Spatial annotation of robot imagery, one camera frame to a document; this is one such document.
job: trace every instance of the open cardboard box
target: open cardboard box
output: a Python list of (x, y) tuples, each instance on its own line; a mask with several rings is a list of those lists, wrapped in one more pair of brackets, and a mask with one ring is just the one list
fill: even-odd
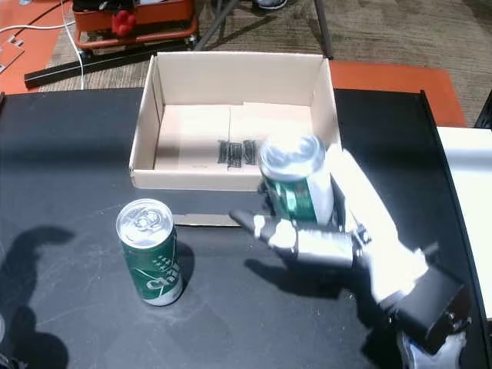
[(340, 142), (321, 55), (159, 53), (151, 59), (130, 157), (139, 188), (256, 191), (270, 135)]

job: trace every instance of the carpet floor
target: carpet floor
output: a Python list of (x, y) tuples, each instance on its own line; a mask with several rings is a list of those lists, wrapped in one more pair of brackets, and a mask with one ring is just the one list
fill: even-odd
[[(492, 2), (490, 0), (325, 0), (337, 60), (442, 68), (450, 73), (469, 126), (492, 88)], [(210, 0), (197, 0), (203, 34), (214, 20)], [(276, 12), (242, 2), (208, 49), (321, 53), (314, 3), (289, 0)], [(64, 32), (51, 65), (75, 60)], [(86, 88), (142, 86), (147, 62), (85, 76)], [(42, 91), (76, 89), (80, 78)]]

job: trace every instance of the can lid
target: can lid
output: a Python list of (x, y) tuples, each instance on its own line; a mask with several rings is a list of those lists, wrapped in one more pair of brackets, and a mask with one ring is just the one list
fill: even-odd
[(172, 228), (171, 210), (151, 198), (132, 201), (116, 219), (118, 236), (132, 248), (153, 248), (169, 236)]
[(275, 136), (260, 149), (260, 169), (279, 181), (296, 181), (317, 171), (324, 163), (325, 149), (320, 138), (310, 136)]

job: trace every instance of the aluminum can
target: aluminum can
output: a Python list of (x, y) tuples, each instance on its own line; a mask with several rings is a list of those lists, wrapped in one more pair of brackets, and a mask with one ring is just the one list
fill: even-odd
[(327, 224), (333, 212), (333, 188), (320, 138), (278, 136), (260, 148), (260, 170), (275, 214)]
[(116, 231), (141, 298), (157, 306), (176, 301), (183, 282), (171, 210), (150, 198), (133, 201), (120, 211)]

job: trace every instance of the robotic arm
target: robotic arm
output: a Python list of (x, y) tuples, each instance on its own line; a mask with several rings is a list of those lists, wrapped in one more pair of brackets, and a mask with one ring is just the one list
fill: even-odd
[(230, 216), (285, 258), (368, 269), (374, 300), (401, 331), (408, 366), (458, 367), (461, 332), (470, 323), (464, 284), (399, 242), (391, 216), (348, 151), (332, 145), (327, 165), (345, 197), (340, 232), (242, 210)]

